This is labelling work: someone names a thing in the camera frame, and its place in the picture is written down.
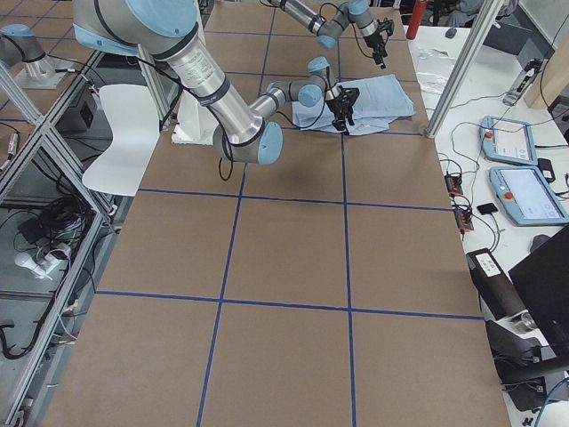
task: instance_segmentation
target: monitor stand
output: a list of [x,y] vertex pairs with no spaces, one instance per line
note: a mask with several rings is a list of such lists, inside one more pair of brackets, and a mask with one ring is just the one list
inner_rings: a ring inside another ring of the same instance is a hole
[[[527,411],[541,407],[549,390],[565,378],[565,370],[569,367],[562,364],[554,372],[545,372],[538,376],[530,375],[533,379],[527,381],[525,378],[517,378],[517,376],[523,377],[517,374],[523,373],[526,367],[533,365],[533,358],[555,364],[556,361],[567,357],[557,358],[550,347],[541,347],[536,338],[525,340],[492,321],[486,322],[486,332],[498,376],[502,383],[511,384],[504,387],[516,408],[519,411]],[[569,389],[564,387],[556,390],[551,397],[552,401],[568,399]]]

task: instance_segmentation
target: tablet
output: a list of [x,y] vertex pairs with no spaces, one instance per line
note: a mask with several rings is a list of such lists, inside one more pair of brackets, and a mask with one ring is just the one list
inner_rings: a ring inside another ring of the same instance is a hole
[[535,166],[490,168],[490,183],[517,225],[564,225],[569,216]]
[[511,165],[537,165],[529,123],[486,116],[481,126],[482,150],[488,159]]

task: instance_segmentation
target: metal post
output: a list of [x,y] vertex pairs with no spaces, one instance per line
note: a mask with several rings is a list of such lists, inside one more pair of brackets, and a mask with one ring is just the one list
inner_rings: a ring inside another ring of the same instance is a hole
[[20,89],[12,78],[5,65],[0,61],[0,87],[4,89],[8,98],[21,111],[26,120],[32,125],[40,125],[44,116],[39,112],[34,102]]
[[[148,53],[146,48],[141,44],[139,44],[139,55],[143,60],[154,64],[154,59],[152,58],[150,53]],[[170,106],[168,105],[168,100],[166,98],[166,92],[164,90],[164,87],[160,83],[160,78],[158,76],[158,73],[156,72],[155,69],[145,64],[144,62],[139,62],[139,64],[140,64],[140,70],[142,71],[142,75],[146,80],[148,90],[150,91],[150,95],[152,95],[152,99],[156,104],[156,109],[158,110],[158,114],[160,115],[160,118],[165,117],[166,114],[168,113],[168,110],[170,109]]]
[[454,65],[453,72],[438,100],[437,107],[430,119],[429,126],[425,129],[428,138],[435,138],[441,125],[445,121],[446,114],[451,108],[454,98],[461,88],[462,82],[466,78],[470,64],[476,58],[482,43],[490,31],[490,27],[496,20],[496,15],[503,5],[502,0],[485,0],[482,9],[474,21],[474,27],[470,30],[469,38],[467,38],[462,48],[459,59]]

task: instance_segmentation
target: white cloth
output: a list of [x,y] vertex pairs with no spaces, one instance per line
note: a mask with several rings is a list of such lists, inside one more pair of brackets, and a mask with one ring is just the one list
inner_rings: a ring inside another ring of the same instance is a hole
[[[353,80],[341,85],[345,88],[359,89],[359,97],[354,104],[355,125],[348,125],[351,135],[385,131],[389,129],[389,123],[398,117],[409,117],[415,114],[413,102],[392,74]],[[324,111],[322,110],[323,102],[324,100],[321,100],[316,106],[310,108],[304,107],[299,102],[293,102],[294,124],[306,130],[337,133],[338,131],[332,126],[334,115],[327,106],[324,107]],[[323,111],[322,116],[314,123],[320,111]]]

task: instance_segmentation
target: blue cable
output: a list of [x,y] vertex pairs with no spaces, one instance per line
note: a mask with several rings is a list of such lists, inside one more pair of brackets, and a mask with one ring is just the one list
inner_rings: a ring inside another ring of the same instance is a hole
[[541,416],[543,415],[543,411],[545,410],[545,407],[548,405],[549,400],[551,399],[551,396],[553,396],[553,393],[555,393],[555,390],[557,390],[559,387],[561,387],[561,384],[563,384],[563,383],[569,383],[569,378],[564,378],[563,380],[561,380],[548,393],[548,396],[545,398],[545,400],[543,400],[543,405],[541,405],[540,413],[537,414],[537,419],[535,420],[535,424],[533,425],[533,427],[539,427],[540,419],[541,419]]

